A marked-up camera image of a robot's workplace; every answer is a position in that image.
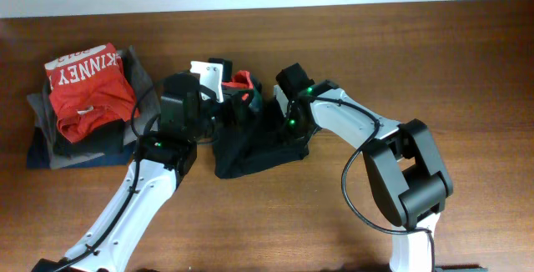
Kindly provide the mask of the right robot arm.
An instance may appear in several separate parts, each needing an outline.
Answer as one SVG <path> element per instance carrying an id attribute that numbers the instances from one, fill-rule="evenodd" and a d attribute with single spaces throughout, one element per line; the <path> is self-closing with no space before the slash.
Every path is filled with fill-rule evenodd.
<path id="1" fill-rule="evenodd" d="M 392 237 L 391 271 L 435 271 L 434 231 L 454 187 L 431 131 L 419 119 L 402 123 L 357 103 L 337 83 L 315 83 L 295 63 L 276 77 L 275 100 L 285 127 L 311 137 L 327 129 L 355 148 L 341 172 L 341 192 L 353 214 Z M 373 200 L 390 228 L 351 202 L 347 175 L 361 156 Z"/>

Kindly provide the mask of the black leggings with grey-red waistband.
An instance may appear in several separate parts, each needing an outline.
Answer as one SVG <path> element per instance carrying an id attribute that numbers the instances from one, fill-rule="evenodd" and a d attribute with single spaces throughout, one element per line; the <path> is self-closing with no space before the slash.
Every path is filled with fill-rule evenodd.
<path id="1" fill-rule="evenodd" d="M 262 84 L 251 72 L 238 71 L 223 82 L 223 89 L 232 93 L 253 89 L 254 98 L 245 110 L 244 123 L 216 133 L 213 154 L 218 178 L 236 179 L 309 155 L 307 139 L 293 139 L 281 129 L 285 117 L 280 105 L 275 98 L 263 99 Z"/>

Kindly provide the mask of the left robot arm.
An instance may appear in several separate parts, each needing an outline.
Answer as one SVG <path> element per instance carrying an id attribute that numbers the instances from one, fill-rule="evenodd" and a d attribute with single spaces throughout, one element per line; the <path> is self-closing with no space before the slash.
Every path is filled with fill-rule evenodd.
<path id="1" fill-rule="evenodd" d="M 59 261 L 40 259 L 36 271 L 123 271 L 159 209 L 197 158 L 201 140 L 249 120 L 258 90 L 247 71 L 221 58 L 193 61 L 158 83 L 160 112 L 136 134 L 123 182 L 84 236 Z"/>

